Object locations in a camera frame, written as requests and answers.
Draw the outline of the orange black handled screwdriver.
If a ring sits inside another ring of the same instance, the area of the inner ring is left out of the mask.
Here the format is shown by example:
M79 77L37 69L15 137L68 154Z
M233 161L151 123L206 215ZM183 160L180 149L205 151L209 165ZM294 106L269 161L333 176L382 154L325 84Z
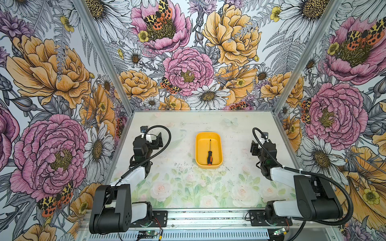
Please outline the orange black handled screwdriver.
M212 140L209 140L209 151L208 151L208 157L207 157L207 165L213 164L213 152L212 152Z

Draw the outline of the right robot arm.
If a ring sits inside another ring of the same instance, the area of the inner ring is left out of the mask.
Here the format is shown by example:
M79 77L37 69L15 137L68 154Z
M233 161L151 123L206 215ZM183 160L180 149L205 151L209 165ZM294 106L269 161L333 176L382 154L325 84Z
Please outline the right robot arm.
M343 215L343 209L332 188L336 182L318 173L283 167L276 162L276 144L252 141L250 152L259 158L256 166L262 175L273 182L292 187L295 200L271 200L266 202L264 220L270 225L284 225L290 219L317 222L327 226L339 226L351 217Z

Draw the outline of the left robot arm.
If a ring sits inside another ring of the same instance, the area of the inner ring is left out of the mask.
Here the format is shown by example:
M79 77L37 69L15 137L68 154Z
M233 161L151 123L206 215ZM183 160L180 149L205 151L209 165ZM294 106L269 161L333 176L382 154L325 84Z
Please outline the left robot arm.
M161 133L141 134L134 139L129 170L119 180L101 185L95 191L89 220L91 234L123 233L132 226L147 226L153 222L151 203L133 202L132 193L150 173L152 152L162 147Z

